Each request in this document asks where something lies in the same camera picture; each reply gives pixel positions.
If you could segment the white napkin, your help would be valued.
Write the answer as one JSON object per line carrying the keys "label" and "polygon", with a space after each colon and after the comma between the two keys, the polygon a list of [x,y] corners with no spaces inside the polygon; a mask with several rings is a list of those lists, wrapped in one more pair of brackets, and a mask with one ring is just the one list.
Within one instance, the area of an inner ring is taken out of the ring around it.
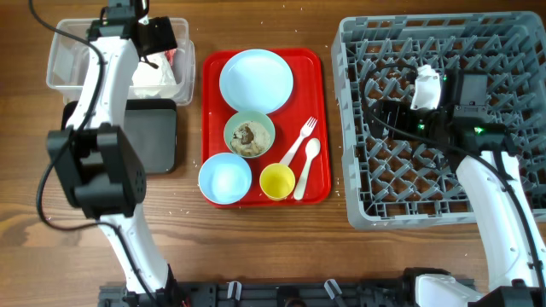
{"label": "white napkin", "polygon": [[134,86],[171,86],[177,84],[171,64],[164,53],[149,55],[147,59],[157,67],[153,68],[143,61],[139,62],[132,76]]}

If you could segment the yellow cup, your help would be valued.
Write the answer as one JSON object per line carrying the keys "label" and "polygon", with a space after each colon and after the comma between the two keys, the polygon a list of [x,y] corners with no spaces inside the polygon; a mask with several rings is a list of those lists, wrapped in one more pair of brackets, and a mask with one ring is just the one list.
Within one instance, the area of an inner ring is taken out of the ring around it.
{"label": "yellow cup", "polygon": [[270,200],[284,200],[295,188],[295,175],[287,165],[270,164],[260,173],[259,186]]}

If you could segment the green bowl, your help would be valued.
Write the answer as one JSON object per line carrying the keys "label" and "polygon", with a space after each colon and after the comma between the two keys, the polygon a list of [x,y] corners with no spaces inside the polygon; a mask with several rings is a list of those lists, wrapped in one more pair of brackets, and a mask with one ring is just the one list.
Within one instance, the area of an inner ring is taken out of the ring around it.
{"label": "green bowl", "polygon": [[233,115],[224,127],[224,142],[228,149],[242,158],[257,158],[273,145],[276,128],[272,120],[258,111]]}

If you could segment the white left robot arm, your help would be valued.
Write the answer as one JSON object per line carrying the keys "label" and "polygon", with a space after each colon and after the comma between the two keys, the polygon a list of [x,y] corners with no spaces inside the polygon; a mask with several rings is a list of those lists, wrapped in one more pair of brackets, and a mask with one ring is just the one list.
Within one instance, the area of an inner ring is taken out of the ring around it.
{"label": "white left robot arm", "polygon": [[47,137],[50,162],[38,185],[36,207],[44,215],[45,183],[54,172],[69,204],[107,237],[125,272],[119,298],[129,306],[181,306],[182,290],[155,245],[144,217],[146,174],[123,126],[131,79],[148,56],[174,49],[168,17],[148,18],[147,1],[111,1],[81,43],[89,49],[84,87],[72,116]]}

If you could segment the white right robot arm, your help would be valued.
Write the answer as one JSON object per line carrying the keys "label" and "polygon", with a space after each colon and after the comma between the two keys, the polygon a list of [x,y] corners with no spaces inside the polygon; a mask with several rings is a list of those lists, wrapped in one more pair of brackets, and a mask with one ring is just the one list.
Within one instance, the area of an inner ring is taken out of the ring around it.
{"label": "white right robot arm", "polygon": [[473,208],[485,248],[487,294],[439,269],[407,273],[416,306],[543,306],[545,244],[520,180],[517,147],[506,125],[488,121],[487,76],[429,65],[409,67],[410,104],[363,99],[372,136],[412,140],[441,151]]}

